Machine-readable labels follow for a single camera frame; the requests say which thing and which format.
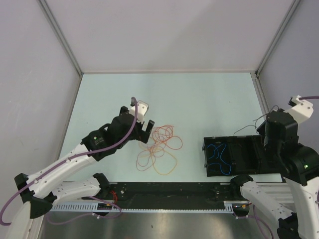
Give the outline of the black compartment tray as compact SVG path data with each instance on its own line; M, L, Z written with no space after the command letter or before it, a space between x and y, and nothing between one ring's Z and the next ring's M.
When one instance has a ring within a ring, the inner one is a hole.
M205 137L203 140L208 177L276 172L266 158L260 135Z

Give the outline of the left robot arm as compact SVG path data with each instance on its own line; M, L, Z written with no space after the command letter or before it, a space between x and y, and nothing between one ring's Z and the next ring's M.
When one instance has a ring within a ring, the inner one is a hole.
M128 141L147 143L155 124L150 120L143 129L148 109L148 104L142 101L131 109L121 107L111 123L90 132L70 153L52 165L32 175L17 175L14 180L23 203L30 207L30 219L45 215L58 203L78 198L107 198L111 186L102 173L79 182L67 182L66 179L114 154Z

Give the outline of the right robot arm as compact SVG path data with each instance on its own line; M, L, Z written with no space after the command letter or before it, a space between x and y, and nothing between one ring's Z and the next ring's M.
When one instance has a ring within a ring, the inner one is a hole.
M264 192L249 175L230 181L230 195L253 203L277 227L281 239L319 237L319 154L299 143L299 122L286 111L267 114L264 128L266 156L275 161L292 194L291 211Z

